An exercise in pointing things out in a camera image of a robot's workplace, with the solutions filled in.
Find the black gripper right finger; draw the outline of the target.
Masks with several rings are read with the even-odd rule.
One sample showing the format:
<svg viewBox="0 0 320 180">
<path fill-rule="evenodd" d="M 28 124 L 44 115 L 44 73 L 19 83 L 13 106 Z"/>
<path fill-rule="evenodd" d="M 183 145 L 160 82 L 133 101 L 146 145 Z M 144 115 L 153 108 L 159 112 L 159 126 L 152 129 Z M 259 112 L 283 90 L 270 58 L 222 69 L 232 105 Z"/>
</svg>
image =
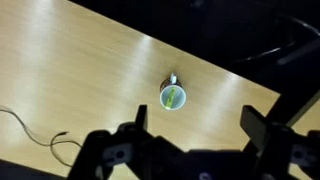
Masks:
<svg viewBox="0 0 320 180">
<path fill-rule="evenodd" d="M 253 106 L 243 106 L 240 126 L 257 149 L 261 149 L 264 146 L 268 122 Z"/>
</svg>

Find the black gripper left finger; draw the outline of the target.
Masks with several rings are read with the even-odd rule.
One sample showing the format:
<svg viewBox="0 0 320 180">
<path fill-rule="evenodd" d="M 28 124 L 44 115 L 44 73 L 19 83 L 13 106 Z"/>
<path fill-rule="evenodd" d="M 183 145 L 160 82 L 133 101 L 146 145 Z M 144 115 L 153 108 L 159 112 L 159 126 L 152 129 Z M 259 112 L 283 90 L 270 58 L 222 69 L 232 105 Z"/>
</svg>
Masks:
<svg viewBox="0 0 320 180">
<path fill-rule="evenodd" d="M 148 109 L 146 105 L 140 105 L 135 118 L 135 126 L 139 130 L 146 130 L 148 127 Z"/>
</svg>

